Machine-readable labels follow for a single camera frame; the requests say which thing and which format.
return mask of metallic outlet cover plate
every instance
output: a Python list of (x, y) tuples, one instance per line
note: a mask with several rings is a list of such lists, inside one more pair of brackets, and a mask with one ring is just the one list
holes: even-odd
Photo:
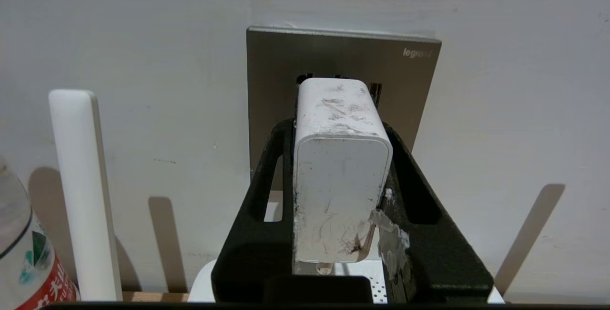
[[(359, 32), (251, 27), (248, 47), (250, 168), (273, 127), (295, 112), (299, 75), (381, 84), (379, 116), (412, 149), (440, 52), (429, 38)], [(272, 190), (282, 189), (281, 168)]]

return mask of legrand logo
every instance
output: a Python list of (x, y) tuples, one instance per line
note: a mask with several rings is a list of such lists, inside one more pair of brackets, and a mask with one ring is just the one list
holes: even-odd
[(416, 57), (432, 57), (432, 51), (423, 52), (423, 51), (412, 51), (411, 49), (406, 49), (403, 51), (403, 56), (408, 58), (416, 58)]

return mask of bottle label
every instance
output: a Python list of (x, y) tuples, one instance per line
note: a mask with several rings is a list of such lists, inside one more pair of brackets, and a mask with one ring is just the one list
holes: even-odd
[(77, 301), (78, 290), (61, 266), (36, 215), (0, 257), (0, 308), (34, 310)]

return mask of wooden edge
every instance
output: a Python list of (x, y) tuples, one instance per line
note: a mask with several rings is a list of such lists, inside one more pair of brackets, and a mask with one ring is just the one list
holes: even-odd
[(186, 303), (188, 293), (159, 293), (159, 292), (124, 292), (123, 301), (148, 301), (162, 303)]

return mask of white wall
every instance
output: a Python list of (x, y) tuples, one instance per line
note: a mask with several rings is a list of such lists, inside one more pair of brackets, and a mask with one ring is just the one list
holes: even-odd
[(96, 92), (118, 239), (142, 286), (163, 289), (148, 198), (167, 197), (190, 283), (248, 184), (246, 27), (434, 36), (414, 147), (430, 184), (492, 273), (540, 189), (566, 184), (508, 298), (607, 301), (609, 4), (0, 0), (0, 154), (24, 180), (57, 167), (46, 93)]

